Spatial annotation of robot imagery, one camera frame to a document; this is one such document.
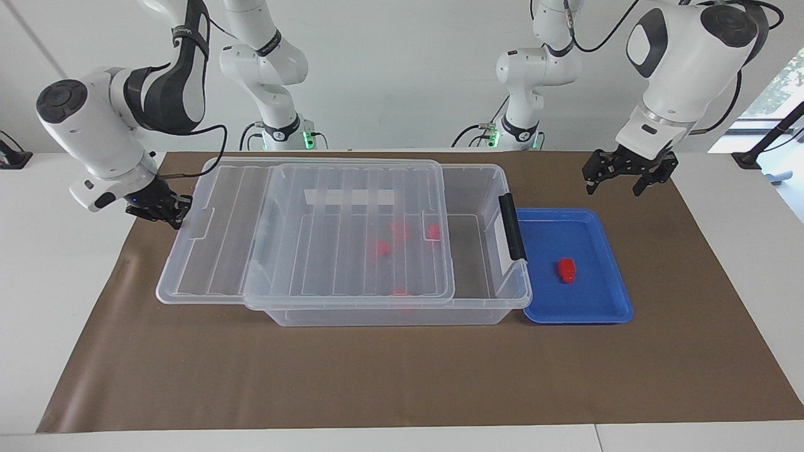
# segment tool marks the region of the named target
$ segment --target cable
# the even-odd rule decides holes
[[[212,130],[216,130],[216,129],[222,129],[224,131],[224,142],[221,143],[220,152],[218,153],[218,157],[215,158],[215,161],[212,163],[212,166],[210,166],[209,168],[207,168],[204,171],[201,171],[200,173],[195,173],[195,174],[191,174],[191,175],[184,174],[184,173],[179,173],[179,174],[176,174],[176,175],[163,175],[162,179],[199,178],[201,176],[208,175],[210,172],[212,172],[212,170],[214,170],[215,167],[218,166],[218,163],[220,163],[220,159],[224,156],[224,151],[226,150],[226,141],[228,141],[228,139],[229,139],[229,129],[225,125],[218,124],[218,125],[213,125],[212,127],[207,127],[206,129],[196,130],[194,132],[177,132],[177,133],[169,134],[169,135],[178,135],[179,137],[188,137],[188,136],[191,136],[191,135],[205,134],[206,132],[211,132]]]
[[[769,150],[776,150],[776,149],[779,149],[780,147],[782,147],[782,146],[784,146],[784,145],[786,145],[786,144],[788,144],[788,143],[792,142],[794,139],[798,138],[798,137],[799,137],[799,136],[802,134],[802,132],[804,132],[804,129],[801,129],[801,130],[799,130],[798,132],[796,132],[796,134],[795,134],[795,135],[793,135],[792,137],[790,137],[790,139],[789,139],[789,140],[787,140],[786,142],[783,142],[781,145],[779,145],[779,146],[774,146],[774,147],[772,147],[772,148],[766,149],[766,150],[764,150],[763,152],[768,152]]]
[[[495,114],[494,114],[494,116],[493,116],[493,117],[491,117],[491,121],[489,121],[489,122],[494,123],[494,121],[497,119],[497,115],[499,115],[499,114],[500,114],[500,112],[502,112],[503,107],[505,106],[506,102],[508,102],[508,100],[509,100],[510,98],[511,98],[511,95],[510,95],[510,94],[506,96],[505,100],[504,100],[504,101],[502,101],[502,104],[500,104],[500,108],[498,108],[498,109],[497,109],[497,113],[495,113]]]
[[[251,139],[254,137],[262,138],[262,134],[252,134],[252,136],[248,137],[248,140],[246,140],[246,150],[251,150]]]
[[[611,29],[611,31],[609,32],[609,35],[606,36],[605,39],[603,39],[603,41],[601,43],[599,43],[598,45],[596,45],[595,47],[592,47],[592,48],[584,48],[578,43],[577,39],[575,39],[575,25],[572,22],[572,11],[569,9],[569,1],[564,0],[564,10],[567,11],[567,16],[568,16],[567,28],[569,29],[569,34],[570,34],[570,37],[572,38],[572,43],[575,44],[575,47],[577,47],[578,50],[580,50],[582,52],[585,52],[585,53],[592,53],[594,51],[599,51],[601,48],[603,48],[603,46],[606,45],[606,43],[609,42],[609,39],[611,39],[611,37],[614,36],[614,33],[616,33],[617,30],[622,25],[622,23],[626,21],[626,18],[628,18],[629,14],[631,14],[631,11],[634,10],[634,8],[636,7],[637,3],[639,3],[639,1],[640,0],[634,0],[634,2],[631,3],[631,6],[628,7],[628,9],[626,10],[626,13],[622,15],[620,20],[617,21],[617,25],[615,25],[614,28]]]
[[[25,152],[25,150],[23,149],[23,147],[22,147],[22,146],[20,146],[20,145],[19,145],[19,143],[17,143],[17,140],[15,140],[15,139],[14,139],[14,137],[12,137],[11,135],[7,134],[6,132],[4,132],[4,131],[2,131],[2,130],[0,130],[0,134],[3,134],[3,135],[5,135],[5,136],[6,136],[6,138],[10,139],[10,140],[11,140],[11,142],[13,142],[13,143],[14,143],[14,144],[15,144],[15,145],[16,145],[16,146],[19,148],[19,151],[20,151],[20,152]]]
[[[321,132],[313,132],[310,134],[313,137],[321,137],[324,138],[324,145],[326,146],[326,150],[330,150],[330,142],[326,140],[326,135],[322,134]]]
[[[460,132],[460,133],[457,135],[457,137],[455,138],[455,141],[453,142],[452,146],[450,146],[450,147],[455,147],[455,145],[457,145],[457,143],[458,143],[459,141],[461,141],[461,138],[463,138],[463,136],[464,136],[464,135],[466,135],[467,133],[469,133],[470,131],[472,131],[472,130],[474,130],[474,129],[480,129],[480,125],[479,125],[479,124],[470,125],[469,127],[467,127],[467,128],[465,128],[465,129],[463,129],[463,131],[461,131],[461,132]]]
[[[478,135],[477,137],[472,138],[472,141],[469,142],[467,147],[472,147],[472,145],[474,145],[474,140],[478,140],[478,144],[475,145],[475,147],[480,147],[480,145],[483,144],[483,140],[487,140],[489,138],[491,138],[489,135]]]
[[[237,147],[237,150],[243,150],[243,145],[246,141],[246,135],[248,135],[248,131],[252,129],[252,127],[256,127],[256,122],[252,122],[249,125],[246,125],[246,128],[243,129],[243,134],[240,135],[240,145]]]
[[[712,132],[714,129],[720,127],[723,124],[723,121],[726,121],[728,115],[732,114],[732,110],[734,110],[734,105],[737,104],[737,99],[740,98],[740,90],[743,87],[743,72],[737,71],[737,83],[734,86],[734,96],[732,97],[732,102],[728,105],[726,109],[726,113],[723,113],[723,116],[712,126],[707,127],[706,129],[696,129],[690,132],[690,135],[703,135]]]
[[[218,23],[216,21],[212,20],[211,17],[207,17],[207,18],[209,19],[209,23],[211,23],[212,25],[215,26],[215,28],[220,30],[221,33],[223,33],[226,36],[231,36],[232,38],[237,39],[237,36],[234,36],[232,33],[229,33],[228,31],[224,30],[224,28],[222,26],[218,25]]]
[[[774,13],[776,13],[776,16],[778,16],[778,20],[776,21],[776,23],[774,23],[773,25],[768,27],[769,30],[772,30],[772,29],[780,26],[781,23],[785,22],[785,12],[782,11],[780,7],[778,7],[778,6],[776,6],[776,5],[772,4],[772,3],[763,2],[762,0],[728,0],[726,2],[727,5],[734,5],[734,4],[739,5],[741,3],[752,3],[752,4],[757,5],[757,6],[762,6],[764,8],[768,8],[769,10],[773,11]],[[714,4],[715,3],[712,2],[711,0],[709,2],[696,3],[697,6],[712,6]]]

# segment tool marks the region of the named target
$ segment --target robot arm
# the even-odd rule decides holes
[[[273,23],[265,0],[224,0],[232,33],[242,42],[220,54],[224,75],[240,85],[256,102],[262,116],[263,139],[270,150],[309,147],[306,121],[284,86],[307,77],[307,59]]]
[[[765,13],[750,2],[744,9],[657,5],[642,16],[626,53],[648,89],[617,134],[617,150],[599,150],[584,166],[590,195],[600,182],[619,175],[641,176],[635,195],[670,178],[678,164],[671,148],[765,43]]]
[[[577,15],[584,0],[571,0],[568,5]],[[564,0],[541,0],[534,9],[533,32],[545,45],[512,50],[497,60],[497,78],[510,95],[505,114],[495,124],[500,131],[498,147],[530,148],[544,108],[544,97],[536,89],[570,84],[580,75],[580,56],[572,51],[567,21]]]
[[[138,127],[193,130],[204,116],[209,18],[203,0],[140,0],[173,27],[174,58],[159,68],[108,68],[45,88],[36,102],[47,132],[88,174],[70,192],[92,212],[124,198],[126,211],[181,226],[191,198],[179,196],[134,137]]]

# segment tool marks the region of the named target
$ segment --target white table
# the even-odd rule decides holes
[[[804,224],[758,171],[727,155],[680,159],[675,184],[804,400]],[[0,451],[804,450],[804,421],[33,435],[133,223],[121,203],[83,210],[67,191],[81,171],[39,154],[0,172]]]

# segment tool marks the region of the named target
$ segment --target transparent lid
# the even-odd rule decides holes
[[[446,218],[433,161],[223,158],[199,180],[157,296],[261,309],[446,303]]]

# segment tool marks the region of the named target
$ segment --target green light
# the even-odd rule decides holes
[[[307,150],[311,150],[315,147],[315,140],[313,139],[313,136],[310,135],[310,132],[304,133],[304,142]]]
[[[499,139],[500,139],[500,131],[495,130],[491,134],[491,138],[489,138],[489,147],[497,147],[497,142],[499,141]]]

